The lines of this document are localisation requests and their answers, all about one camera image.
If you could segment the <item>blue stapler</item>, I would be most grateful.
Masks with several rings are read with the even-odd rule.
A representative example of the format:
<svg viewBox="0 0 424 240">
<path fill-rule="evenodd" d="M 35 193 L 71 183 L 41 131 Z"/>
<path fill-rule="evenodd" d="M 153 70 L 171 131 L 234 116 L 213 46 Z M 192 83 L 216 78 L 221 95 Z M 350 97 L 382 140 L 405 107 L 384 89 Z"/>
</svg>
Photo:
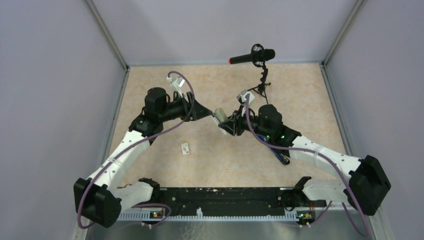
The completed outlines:
<svg viewBox="0 0 424 240">
<path fill-rule="evenodd" d="M 263 136 L 259 136 L 261 138 L 261 140 L 263 140 L 264 142 L 270 144 L 270 145 L 275 145 L 277 146 L 276 143 L 271 142 L 267 137 L 263 137 Z M 283 165 L 289 165 L 291 163 L 290 161 L 290 153 L 288 150 L 282 150 L 282 149 L 277 149 L 277 148 L 272 148 L 269 147 L 269 149 L 271 150 L 271 152 L 276 156 L 276 158 L 283 164 Z"/>
</svg>

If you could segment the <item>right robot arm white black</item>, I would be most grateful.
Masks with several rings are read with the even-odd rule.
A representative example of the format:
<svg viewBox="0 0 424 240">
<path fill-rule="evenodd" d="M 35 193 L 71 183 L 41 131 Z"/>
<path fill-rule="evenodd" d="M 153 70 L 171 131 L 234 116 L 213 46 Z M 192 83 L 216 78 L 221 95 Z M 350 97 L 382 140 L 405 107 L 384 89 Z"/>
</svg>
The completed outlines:
<svg viewBox="0 0 424 240">
<path fill-rule="evenodd" d="M 371 155 L 349 156 L 324 147 L 283 124 L 283 116 L 272 104 L 263 105 L 258 114 L 247 115 L 244 105 L 226 116 L 221 108 L 214 112 L 217 125 L 232 136 L 245 131 L 264 137 L 262 144 L 282 155 L 285 162 L 300 160 L 335 176 L 336 180 L 307 178 L 293 192 L 299 206 L 326 200 L 348 203 L 366 216 L 376 214 L 392 185 L 380 163 Z"/>
</svg>

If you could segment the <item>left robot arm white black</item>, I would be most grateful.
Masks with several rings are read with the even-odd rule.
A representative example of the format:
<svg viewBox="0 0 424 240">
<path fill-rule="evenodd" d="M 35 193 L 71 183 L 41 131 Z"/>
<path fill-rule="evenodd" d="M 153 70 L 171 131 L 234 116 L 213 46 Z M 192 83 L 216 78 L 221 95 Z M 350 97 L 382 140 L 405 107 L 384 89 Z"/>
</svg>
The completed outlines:
<svg viewBox="0 0 424 240">
<path fill-rule="evenodd" d="M 151 179 L 141 179 L 128 187 L 120 187 L 124 176 L 138 157 L 155 139 L 172 131 L 164 130 L 164 123 L 180 119 L 177 124 L 201 120 L 212 111 L 201 105 L 192 92 L 173 93 L 173 100 L 161 87 L 147 91 L 142 112 L 131 122 L 118 147 L 88 178 L 79 178 L 74 186 L 75 210 L 78 226 L 82 218 L 105 228 L 111 227 L 122 211 L 145 203 L 154 207 L 160 202 L 159 184 Z"/>
</svg>

